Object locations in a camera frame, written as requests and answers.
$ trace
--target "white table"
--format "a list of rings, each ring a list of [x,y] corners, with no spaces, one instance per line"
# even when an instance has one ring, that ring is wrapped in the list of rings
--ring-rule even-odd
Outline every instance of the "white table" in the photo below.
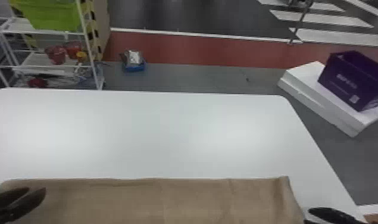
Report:
[[[0,183],[281,175],[303,209],[363,219],[283,97],[0,90]]]

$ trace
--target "white stripe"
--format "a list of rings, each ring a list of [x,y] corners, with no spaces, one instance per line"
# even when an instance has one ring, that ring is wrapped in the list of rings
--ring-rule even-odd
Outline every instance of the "white stripe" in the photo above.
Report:
[[[287,11],[278,11],[271,10],[271,13],[276,16],[279,20],[289,20],[289,21],[298,21],[302,13],[287,12]],[[304,17],[304,22],[306,23],[323,23],[323,24],[334,24],[341,26],[361,26],[361,27],[373,27],[370,24],[360,20],[355,17],[347,16],[338,16],[338,15],[322,15],[322,14],[313,14],[308,13]]]
[[[369,204],[366,206],[358,206],[358,209],[360,210],[361,214],[367,215],[367,214],[378,214],[378,204]]]
[[[299,29],[297,36],[304,42],[378,46],[378,35],[375,34]]]
[[[288,42],[290,40],[290,39],[285,39],[285,38],[262,38],[262,37],[252,37],[252,36],[233,36],[233,35],[218,35],[218,34],[206,34],[206,33],[187,33],[187,32],[173,32],[173,31],[159,31],[159,30],[126,29],[126,28],[117,28],[117,27],[111,27],[111,31],[175,35],[175,36],[198,36],[202,38],[239,39],[239,40],[248,40],[248,41]],[[294,43],[302,43],[302,42],[300,40],[294,40]]]
[[[280,1],[280,0],[258,0],[263,5],[279,5],[279,6],[287,6],[288,1]],[[338,11],[338,12],[344,12],[341,8],[330,4],[330,3],[321,3],[321,2],[315,2],[311,6],[312,10],[326,10],[326,11]]]
[[[351,3],[351,4],[355,5],[355,6],[357,6],[359,8],[362,8],[365,11],[368,11],[368,12],[370,12],[370,13],[375,14],[376,16],[378,16],[378,9],[375,8],[375,7],[372,7],[372,6],[368,5],[366,3],[363,3],[363,2],[361,2],[359,0],[344,0],[344,1],[347,1],[347,2],[349,2],[349,3]]]

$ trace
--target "dark floor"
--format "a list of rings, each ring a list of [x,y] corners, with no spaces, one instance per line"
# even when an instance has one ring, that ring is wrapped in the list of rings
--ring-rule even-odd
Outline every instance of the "dark floor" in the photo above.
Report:
[[[293,33],[257,0],[109,0],[111,27],[290,38]]]
[[[125,76],[119,63],[109,64],[105,88],[110,90],[283,95],[356,204],[378,203],[378,122],[356,138],[348,137],[276,86],[284,70],[148,64],[145,72]]]
[[[333,4],[343,11],[311,10],[311,14],[359,18],[373,27],[304,23],[302,28],[378,34],[378,16],[344,0],[316,2]],[[378,0],[367,3],[378,8]],[[108,4],[111,27],[281,39],[293,36],[289,28],[296,27],[296,21],[279,20],[270,10],[302,12],[299,8],[266,5],[257,0],[108,0]]]

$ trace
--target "white foam block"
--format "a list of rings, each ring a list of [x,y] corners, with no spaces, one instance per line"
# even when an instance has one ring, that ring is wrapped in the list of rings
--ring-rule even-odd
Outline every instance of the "white foam block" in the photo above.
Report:
[[[348,126],[334,114],[330,114],[320,103],[312,99],[307,94],[302,93],[296,87],[294,87],[290,82],[286,81],[284,78],[279,80],[277,84],[284,91],[292,95],[298,101],[302,102],[305,106],[311,109],[313,112],[317,113],[319,116],[327,120],[329,123],[335,125],[342,132],[346,133],[350,137],[355,137],[359,134],[359,131]]]
[[[306,94],[332,114],[342,120],[347,126],[361,132],[378,120],[378,107],[357,112],[346,102],[330,92],[318,82],[324,65],[318,61],[286,70],[283,78],[298,91]]]

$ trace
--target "yellow object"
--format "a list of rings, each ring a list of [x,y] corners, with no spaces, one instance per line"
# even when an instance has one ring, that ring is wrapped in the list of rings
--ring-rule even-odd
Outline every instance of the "yellow object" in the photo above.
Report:
[[[79,51],[78,53],[76,53],[76,56],[77,60],[81,63],[86,61],[86,59],[88,58],[87,53],[85,53],[84,51]]]

